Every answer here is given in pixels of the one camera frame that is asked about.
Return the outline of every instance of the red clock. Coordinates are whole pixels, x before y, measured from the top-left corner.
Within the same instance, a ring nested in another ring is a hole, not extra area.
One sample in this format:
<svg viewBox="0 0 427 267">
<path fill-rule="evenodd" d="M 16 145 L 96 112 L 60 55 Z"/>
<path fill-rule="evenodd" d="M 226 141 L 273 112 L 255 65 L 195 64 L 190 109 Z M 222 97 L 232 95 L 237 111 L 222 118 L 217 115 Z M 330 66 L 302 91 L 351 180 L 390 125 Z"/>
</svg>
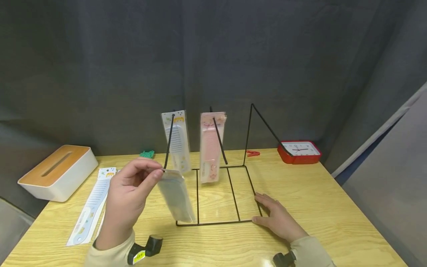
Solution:
<svg viewBox="0 0 427 267">
<path fill-rule="evenodd" d="M 283 150 L 282 146 L 277 147 L 280 157 L 287 164 L 314 164 L 319 162 L 322 153 L 311 141 L 282 141 L 282 145 L 292 156 Z"/>
</svg>

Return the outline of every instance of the sleeve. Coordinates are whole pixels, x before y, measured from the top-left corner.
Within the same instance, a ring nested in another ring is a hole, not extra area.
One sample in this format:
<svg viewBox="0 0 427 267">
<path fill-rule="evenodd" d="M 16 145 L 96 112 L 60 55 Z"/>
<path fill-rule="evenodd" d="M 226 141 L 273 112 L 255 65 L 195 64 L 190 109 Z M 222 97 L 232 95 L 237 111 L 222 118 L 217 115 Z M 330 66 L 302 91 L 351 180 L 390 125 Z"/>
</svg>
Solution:
<svg viewBox="0 0 427 267">
<path fill-rule="evenodd" d="M 94 245 L 89 249 L 85 260 L 85 267 L 124 267 L 127 262 L 128 252 L 135 243 L 135 232 L 122 244 L 108 250 L 97 250 Z"/>
<path fill-rule="evenodd" d="M 322 244 L 313 236 L 295 240 L 291 250 L 296 257 L 295 267 L 335 267 Z"/>
</svg>

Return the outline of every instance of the wooden table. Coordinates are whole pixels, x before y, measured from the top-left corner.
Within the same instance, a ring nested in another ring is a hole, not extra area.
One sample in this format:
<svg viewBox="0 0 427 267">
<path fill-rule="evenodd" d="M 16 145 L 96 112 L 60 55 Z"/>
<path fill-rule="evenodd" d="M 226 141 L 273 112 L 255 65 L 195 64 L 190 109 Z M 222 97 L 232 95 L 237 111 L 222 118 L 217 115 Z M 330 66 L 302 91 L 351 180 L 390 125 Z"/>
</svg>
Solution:
<svg viewBox="0 0 427 267">
<path fill-rule="evenodd" d="M 261 149 L 246 159 L 256 191 L 278 199 L 310 234 L 316 236 L 335 264 L 343 266 L 406 266 L 353 201 L 320 164 L 287 165 L 276 149 Z M 229 165 L 241 165 L 243 150 L 226 151 Z M 199 154 L 192 153 L 193 168 Z M 136 155 L 101 156 L 98 168 L 122 168 Z M 164 162 L 165 155 L 155 159 Z M 4 262 L 14 266 L 81 266 L 91 244 L 66 247 L 71 231 L 97 178 L 98 168 L 65 203 L 50 202 Z M 259 213 L 244 168 L 229 169 L 241 220 Z M 196 212 L 196 171 L 186 175 Z M 237 220 L 227 169 L 220 183 L 199 187 L 200 222 Z M 273 266 L 272 257 L 286 244 L 252 223 L 177 227 L 158 188 L 150 194 L 134 227 L 145 244 L 150 234 L 164 238 L 160 254 L 145 266 Z"/>
</svg>

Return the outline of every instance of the comb teeth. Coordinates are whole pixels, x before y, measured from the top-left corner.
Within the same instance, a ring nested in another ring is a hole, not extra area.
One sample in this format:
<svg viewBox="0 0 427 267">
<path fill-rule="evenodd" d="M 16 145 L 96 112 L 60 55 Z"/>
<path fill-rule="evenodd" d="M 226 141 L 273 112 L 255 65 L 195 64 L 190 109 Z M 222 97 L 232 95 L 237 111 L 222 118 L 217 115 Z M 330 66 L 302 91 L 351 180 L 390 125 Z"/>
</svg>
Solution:
<svg viewBox="0 0 427 267">
<path fill-rule="evenodd" d="M 220 146 L 216 130 L 208 129 L 203 131 L 203 143 L 205 144 L 205 160 L 217 159 Z"/>
<path fill-rule="evenodd" d="M 183 146 L 183 142 L 182 142 L 181 132 L 179 131 L 177 126 L 174 126 L 172 128 L 172 136 L 170 138 L 169 153 L 180 153 L 181 151 L 183 151 L 182 146 Z"/>
<path fill-rule="evenodd" d="M 90 198 L 88 199 L 88 205 L 95 205 L 99 202 L 100 199 L 104 198 L 106 191 L 108 190 L 110 180 L 100 180 L 97 184 L 97 187 L 91 193 Z"/>
</svg>

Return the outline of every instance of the packaged comb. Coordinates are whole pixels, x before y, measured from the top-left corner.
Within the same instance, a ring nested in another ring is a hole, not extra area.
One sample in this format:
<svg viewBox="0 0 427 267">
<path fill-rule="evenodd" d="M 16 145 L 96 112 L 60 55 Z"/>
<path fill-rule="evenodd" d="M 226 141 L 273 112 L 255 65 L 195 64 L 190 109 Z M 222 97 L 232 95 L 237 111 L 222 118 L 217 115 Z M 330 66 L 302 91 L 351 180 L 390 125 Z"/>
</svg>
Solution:
<svg viewBox="0 0 427 267">
<path fill-rule="evenodd" d="M 172 124 L 173 114 L 175 116 L 173 116 L 169 157 L 172 158 L 175 170 L 179 170 L 181 173 L 186 173 L 191 171 L 191 163 L 185 110 L 161 114 L 164 131 L 166 134 L 166 142 L 169 141 L 170 126 Z"/>
<path fill-rule="evenodd" d="M 204 112 L 200 116 L 200 182 L 202 184 L 219 181 L 221 146 L 214 118 L 222 142 L 227 120 L 225 112 Z"/>
<path fill-rule="evenodd" d="M 157 183 L 172 217 L 181 222 L 196 221 L 184 177 L 177 170 L 164 170 Z"/>
</svg>

